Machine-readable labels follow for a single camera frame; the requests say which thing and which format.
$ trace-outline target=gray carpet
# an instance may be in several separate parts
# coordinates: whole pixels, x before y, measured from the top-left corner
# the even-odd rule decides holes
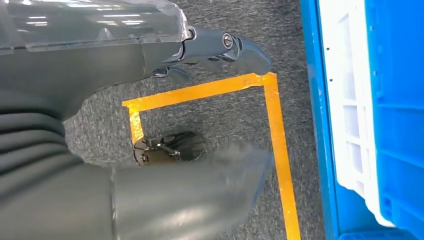
[[[285,135],[300,231],[304,240],[325,239],[300,4],[290,0],[175,0],[191,24],[229,31],[258,44],[278,75]],[[146,79],[101,91],[68,120],[70,148],[98,165],[134,164],[128,111],[121,102],[241,74],[190,67],[193,80]],[[210,149],[229,142],[271,148],[263,89],[254,87],[140,114],[147,137],[192,130]],[[276,173],[268,178],[245,224],[219,240],[284,240],[286,232]]]

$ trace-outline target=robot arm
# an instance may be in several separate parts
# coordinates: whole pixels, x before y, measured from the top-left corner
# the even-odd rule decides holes
[[[267,152],[101,168],[68,150],[61,123],[107,86],[184,78],[175,64],[221,63],[257,74],[271,67],[246,40],[188,26],[166,0],[1,0],[1,238],[201,240],[241,221]]]

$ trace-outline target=yellow floor tape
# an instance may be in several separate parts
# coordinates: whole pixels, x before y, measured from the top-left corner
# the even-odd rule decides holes
[[[127,100],[122,102],[122,105],[128,108],[131,139],[133,143],[136,143],[144,136],[140,119],[140,112],[142,111],[260,86],[263,86],[264,88],[266,110],[268,112],[269,128],[271,131],[272,148],[274,151],[275,167],[278,176],[278,185],[287,239],[300,240],[301,234],[299,229],[298,213],[296,210],[292,175],[290,171],[289,155],[287,152],[286,137],[284,133],[280,94],[277,76],[274,73],[270,72],[264,76],[247,74],[231,77]]]

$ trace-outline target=white plastic crate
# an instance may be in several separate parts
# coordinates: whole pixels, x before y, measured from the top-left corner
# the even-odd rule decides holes
[[[364,0],[320,0],[322,39],[337,181],[380,212]]]

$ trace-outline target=black caster wheel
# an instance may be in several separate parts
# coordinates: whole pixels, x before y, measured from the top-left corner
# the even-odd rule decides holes
[[[191,131],[165,137],[143,138],[133,148],[135,161],[140,166],[194,161],[204,152],[203,137]]]

